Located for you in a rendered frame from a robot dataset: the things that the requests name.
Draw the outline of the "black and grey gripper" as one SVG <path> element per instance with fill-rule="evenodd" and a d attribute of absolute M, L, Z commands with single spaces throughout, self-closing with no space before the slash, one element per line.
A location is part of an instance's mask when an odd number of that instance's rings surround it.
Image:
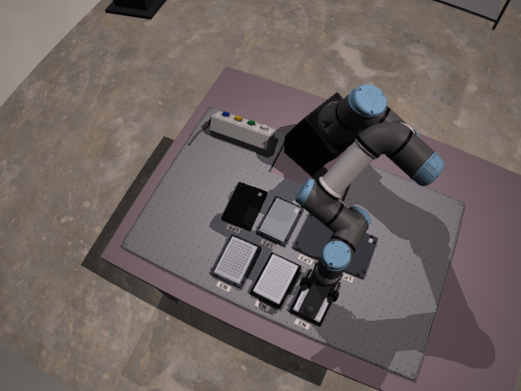
<path fill-rule="evenodd" d="M 338 296 L 339 296 L 339 293 L 337 291 L 335 291 L 337 289 L 337 284 L 338 282 L 341 280 L 342 278 L 342 275 L 341 277 L 334 283 L 332 284 L 326 284 L 326 283 L 323 283 L 321 282 L 316 274 L 315 274 L 315 268 L 316 268 L 316 265 L 314 265 L 314 270 L 312 270 L 309 274 L 308 277 L 302 277 L 302 280 L 300 281 L 300 287 L 302 288 L 302 291 L 306 291 L 307 289 L 309 289 L 314 281 L 314 279 L 319 283 L 321 284 L 322 286 L 331 286 L 331 289 L 329 291 L 329 293 L 327 294 L 326 298 L 327 298 L 327 303 L 331 303 L 331 302 L 336 302 L 337 299 L 338 299 Z M 309 278 L 310 277 L 310 278 Z M 335 290 L 334 290 L 335 289 Z"/>

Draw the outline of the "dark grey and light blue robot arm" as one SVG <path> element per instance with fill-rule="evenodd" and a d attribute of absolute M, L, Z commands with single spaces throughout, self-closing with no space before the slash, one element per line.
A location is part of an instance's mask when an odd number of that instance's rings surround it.
<path fill-rule="evenodd" d="M 295 198 L 333 231 L 319 260 L 315 260 L 317 278 L 332 284 L 350 263 L 371 223 L 365 210 L 347 208 L 338 200 L 345 189 L 382 154 L 421 186 L 431 184 L 441 174 L 444 162 L 386 105 L 386 96 L 373 85 L 361 85 L 340 102 L 325 105 L 317 122 L 321 134 L 334 144 L 353 140 L 360 127 L 363 129 L 324 177 L 305 181 Z M 314 320 L 330 289 L 331 286 L 321 286 L 314 279 L 298 312 Z"/>

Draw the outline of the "grey control panel with coloured buttons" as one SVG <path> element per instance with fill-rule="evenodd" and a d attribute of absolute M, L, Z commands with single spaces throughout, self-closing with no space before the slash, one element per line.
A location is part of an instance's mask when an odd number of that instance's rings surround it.
<path fill-rule="evenodd" d="M 208 125 L 200 129 L 195 137 L 210 125 L 211 136 L 267 155 L 276 136 L 276 129 L 243 117 L 218 111 L 210 117 Z"/>

